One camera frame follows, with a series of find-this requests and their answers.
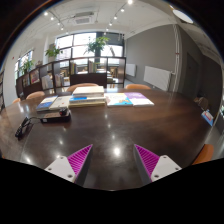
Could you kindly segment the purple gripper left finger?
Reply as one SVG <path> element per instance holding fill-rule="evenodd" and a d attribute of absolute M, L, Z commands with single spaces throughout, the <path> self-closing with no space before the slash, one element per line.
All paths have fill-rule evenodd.
<path fill-rule="evenodd" d="M 92 147 L 93 145 L 88 145 L 67 157 L 60 156 L 46 167 L 45 170 L 82 186 L 90 166 Z"/>

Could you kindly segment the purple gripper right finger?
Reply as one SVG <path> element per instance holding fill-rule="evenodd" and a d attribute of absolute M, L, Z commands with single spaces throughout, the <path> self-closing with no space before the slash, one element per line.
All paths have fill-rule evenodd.
<path fill-rule="evenodd" d="M 158 156 L 137 144 L 134 145 L 134 158 L 144 185 L 181 170 L 168 155 Z"/>

